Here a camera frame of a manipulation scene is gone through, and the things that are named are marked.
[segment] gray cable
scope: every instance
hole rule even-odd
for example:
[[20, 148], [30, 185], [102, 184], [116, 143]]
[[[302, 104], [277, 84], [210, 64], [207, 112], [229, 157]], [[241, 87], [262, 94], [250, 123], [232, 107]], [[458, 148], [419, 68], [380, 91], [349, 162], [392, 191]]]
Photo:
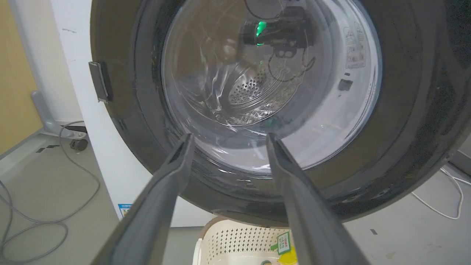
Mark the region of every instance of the gray cable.
[[[92, 196], [90, 196], [90, 198], [82, 205], [80, 206], [78, 209], [76, 209], [75, 211], [73, 211], [71, 214], [67, 215], [66, 217], [63, 217], [63, 218], [60, 218], [58, 220], [53, 220], [53, 221], [41, 221], [41, 220], [36, 220], [34, 218], [31, 218], [31, 217], [28, 217], [26, 216], [25, 214], [23, 214], [22, 212], [20, 212], [18, 209], [16, 209], [14, 206], [13, 206], [13, 201], [11, 199], [11, 195], [7, 189], [7, 187], [5, 187], [5, 185], [3, 184], [2, 181], [0, 181], [0, 186], [2, 186], [2, 188], [5, 190], [5, 192], [7, 193], [7, 199], [5, 199], [3, 196], [0, 195], [0, 200], [2, 200], [10, 209], [10, 218], [8, 220], [8, 223], [7, 223], [7, 227], [5, 229], [5, 232], [2, 236], [2, 240], [1, 240], [1, 243], [0, 243], [0, 263], [5, 263], [5, 264], [24, 264], [24, 263], [28, 263], [28, 262], [31, 262], [31, 261], [34, 261], [34, 260], [37, 260], [37, 259], [40, 259], [46, 255], [49, 255], [50, 253], [52, 253], [54, 250], [56, 250], [58, 247], [60, 247], [60, 245], [62, 245], [62, 243], [65, 241], [65, 239], [67, 238], [67, 235], [69, 233], [69, 229], [67, 227], [67, 225], [65, 223], [63, 223], [63, 221], [65, 221], [66, 219], [72, 217], [74, 214], [76, 214], [78, 211], [82, 210], [94, 197], [95, 195], [98, 193], [98, 191], [100, 190], [100, 186], [101, 186], [101, 183], [100, 183], [100, 180], [98, 179], [97, 176], [95, 176], [92, 172], [90, 172], [89, 170], [87, 170], [86, 168], [84, 168], [83, 166], [77, 164], [75, 161], [73, 161], [69, 155], [66, 153], [65, 149], [64, 149], [64, 146], [62, 145], [62, 131], [64, 130], [65, 127], [69, 126], [69, 125], [72, 125], [72, 124], [77, 124], [77, 123], [82, 123], [83, 121], [76, 121], [76, 122], [71, 122], [71, 123], [67, 123], [66, 125], [64, 125], [60, 131], [59, 131], [59, 146], [60, 148], [62, 149], [62, 152], [64, 153], [65, 157], [70, 161], [72, 162], [74, 165], [76, 165], [77, 167], [79, 167], [81, 170], [85, 171], [86, 173], [88, 173], [96, 182], [97, 182], [97, 189], [95, 190], [95, 192], [93, 193]], [[27, 219], [29, 221], [32, 221], [34, 222], [34, 224], [30, 227], [27, 227], [23, 230], [21, 230], [20, 232], [14, 234], [13, 236], [7, 238], [7, 235], [8, 235], [8, 231], [10, 230], [10, 226], [11, 226], [11, 223], [12, 223], [12, 220], [13, 220], [13, 212], [19, 214], [21, 217], [23, 217], [24, 219]], [[14, 238], [16, 238], [17, 236], [19, 236], [20, 234], [34, 228], [34, 227], [37, 227], [37, 226], [40, 226], [40, 225], [46, 225], [46, 224], [57, 224], [57, 225], [60, 225], [64, 228], [65, 230], [65, 233], [64, 233], [64, 237], [62, 238], [62, 240], [55, 246], [53, 247], [52, 249], [50, 249], [49, 251], [37, 256], [37, 257], [33, 257], [33, 258], [30, 258], [30, 259], [27, 259], [27, 260], [22, 260], [22, 261], [14, 261], [14, 260], [10, 260], [8, 258], [5, 257], [5, 253], [4, 253], [4, 250], [5, 250], [5, 247], [6, 245], [12, 241]]]

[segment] white wall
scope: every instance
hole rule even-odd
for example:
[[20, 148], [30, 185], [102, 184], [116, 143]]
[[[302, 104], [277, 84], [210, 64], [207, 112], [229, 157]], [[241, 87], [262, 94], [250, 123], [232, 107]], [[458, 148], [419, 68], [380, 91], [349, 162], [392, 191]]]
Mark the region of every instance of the white wall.
[[54, 119], [60, 122], [82, 120], [51, 0], [8, 1], [34, 79]]

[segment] warning label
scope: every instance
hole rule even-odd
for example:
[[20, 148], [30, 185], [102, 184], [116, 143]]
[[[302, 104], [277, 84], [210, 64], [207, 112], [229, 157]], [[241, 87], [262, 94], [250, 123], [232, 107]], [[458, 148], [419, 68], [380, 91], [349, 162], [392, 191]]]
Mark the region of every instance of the warning label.
[[121, 211], [121, 215], [123, 218], [128, 213], [129, 209], [131, 209], [132, 204], [118, 204], [119, 211]]
[[345, 68], [353, 69], [365, 67], [365, 33], [355, 22], [355, 28], [343, 28], [345, 44], [347, 45], [347, 63]]

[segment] caster wheel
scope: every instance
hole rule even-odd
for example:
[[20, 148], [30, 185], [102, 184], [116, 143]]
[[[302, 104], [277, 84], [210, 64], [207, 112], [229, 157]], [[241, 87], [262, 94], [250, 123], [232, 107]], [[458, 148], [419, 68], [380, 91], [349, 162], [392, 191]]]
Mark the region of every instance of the caster wheel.
[[78, 151], [84, 151], [88, 146], [88, 141], [85, 139], [72, 140], [70, 142], [70, 148]]

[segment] white cable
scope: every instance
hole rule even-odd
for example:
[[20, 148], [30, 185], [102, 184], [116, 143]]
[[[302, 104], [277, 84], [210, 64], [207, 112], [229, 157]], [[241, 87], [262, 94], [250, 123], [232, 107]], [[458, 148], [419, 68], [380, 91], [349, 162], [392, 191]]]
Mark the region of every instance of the white cable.
[[463, 198], [464, 198], [464, 195], [463, 195], [463, 191], [461, 190], [461, 187], [460, 185], [458, 184], [457, 181], [460, 181], [460, 182], [463, 182], [467, 185], [470, 185], [471, 186], [471, 183], [467, 182], [467, 181], [464, 181], [462, 179], [459, 179], [459, 178], [456, 178], [456, 177], [453, 177], [446, 169], [444, 168], [440, 168], [441, 172], [445, 173], [445, 175], [447, 175], [447, 177], [450, 178], [450, 180], [453, 181], [453, 183], [455, 184], [455, 186], [458, 188], [459, 192], [460, 192], [460, 195], [461, 195], [461, 198], [460, 198], [460, 202], [458, 203], [458, 214], [456, 215], [456, 217], [451, 217], [451, 216], [447, 216], [441, 212], [439, 212], [437, 209], [433, 208], [432, 206], [430, 206], [428, 203], [426, 203], [425, 201], [423, 201], [423, 199], [419, 198], [419, 196], [417, 196], [414, 192], [412, 192], [411, 194], [416, 197], [419, 201], [421, 201], [423, 204], [425, 204], [425, 206], [427, 206], [428, 208], [430, 208], [432, 211], [436, 212], [437, 214], [441, 215], [441, 216], [444, 216], [446, 218], [449, 218], [449, 219], [452, 219], [452, 220], [457, 220], [458, 218], [460, 218], [461, 216], [461, 205], [463, 204]]

